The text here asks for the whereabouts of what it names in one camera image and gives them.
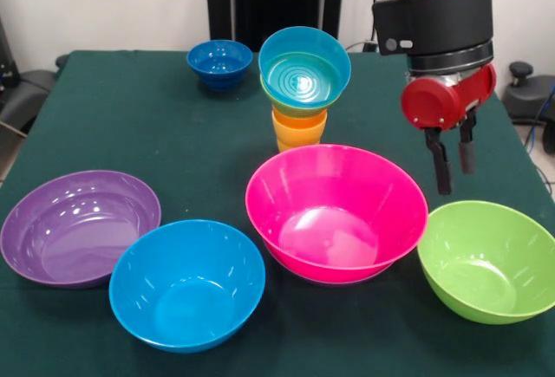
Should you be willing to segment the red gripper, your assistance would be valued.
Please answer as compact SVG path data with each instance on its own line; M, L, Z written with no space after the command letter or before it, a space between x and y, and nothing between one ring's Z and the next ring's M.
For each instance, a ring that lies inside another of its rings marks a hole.
M469 75L429 75L414 77L401 96L402 112L414 127L423 130L428 150L433 155L438 193L452 193L452 179L447 151L441 141L441 130L459 125L461 170L475 172L476 159L473 129L476 111L493 94L497 80L491 63Z

